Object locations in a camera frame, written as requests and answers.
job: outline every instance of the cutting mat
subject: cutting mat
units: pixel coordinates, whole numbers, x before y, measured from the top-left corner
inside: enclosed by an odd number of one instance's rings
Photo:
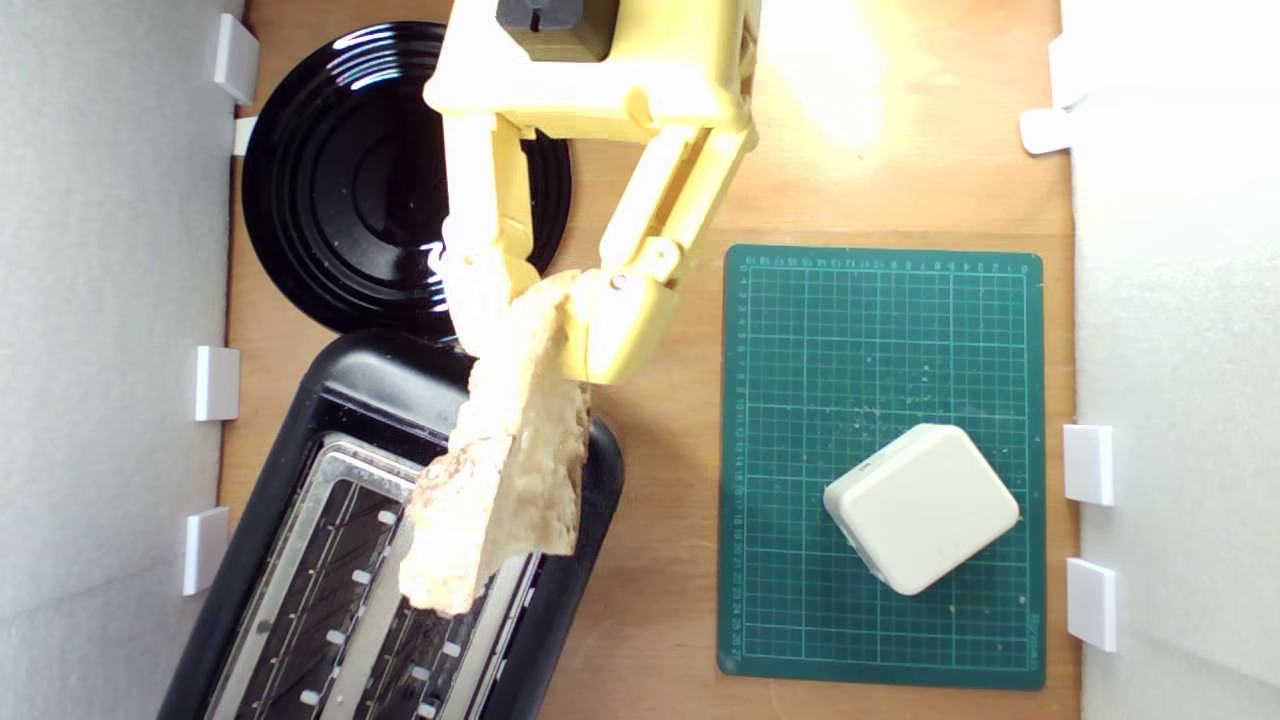
[[[1044,684],[1042,270],[1034,255],[740,245],[726,260],[718,662],[727,674]],[[823,488],[916,423],[964,428],[1018,525],[915,597]]]

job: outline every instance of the white rounded cube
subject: white rounded cube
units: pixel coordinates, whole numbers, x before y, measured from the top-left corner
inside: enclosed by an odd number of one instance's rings
[[[1018,501],[955,425],[922,424],[827,486],[823,505],[872,574],[918,594],[1018,523]]]

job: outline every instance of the wooden table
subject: wooden table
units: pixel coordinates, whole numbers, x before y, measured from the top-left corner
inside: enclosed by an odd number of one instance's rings
[[[259,104],[325,41],[376,22],[443,20],[447,8],[443,0],[250,0],[246,22],[262,42]],[[1046,46],[1057,32],[1055,3],[765,0],[760,146],[705,241],[704,266],[663,350],[643,377],[599,395],[625,446],[627,486],[544,717],[1079,717],[1079,647],[1064,615],[1064,559],[1076,552],[1076,520],[1062,500],[1057,432],[1074,413],[1070,178],[1065,158],[1032,159],[1018,137],[1018,113],[1048,101]],[[575,145],[576,195],[559,266],[595,264],[596,240],[637,156],[632,146]],[[744,679],[716,669],[721,266],[733,242],[1043,256],[1044,691]],[[243,397],[241,419],[227,427],[221,502],[238,514],[298,379],[333,336],[268,281],[238,202],[232,260],[229,342],[243,351]]]

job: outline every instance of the black record-like plate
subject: black record-like plate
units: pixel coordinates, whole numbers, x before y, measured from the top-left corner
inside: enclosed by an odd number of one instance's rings
[[[340,332],[453,337],[433,266],[448,214],[440,115],[422,101],[444,26],[367,27],[320,47],[271,92],[244,155],[241,201],[268,275]],[[545,272],[568,218],[568,146],[539,133],[529,158],[534,250]]]

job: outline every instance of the bread slice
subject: bread slice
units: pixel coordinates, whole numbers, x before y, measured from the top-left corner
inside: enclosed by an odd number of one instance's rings
[[[579,274],[517,297],[500,347],[471,372],[448,452],[422,471],[406,510],[413,542],[399,587],[413,607],[467,612],[508,559],[573,552],[590,391],[562,374],[559,354]]]

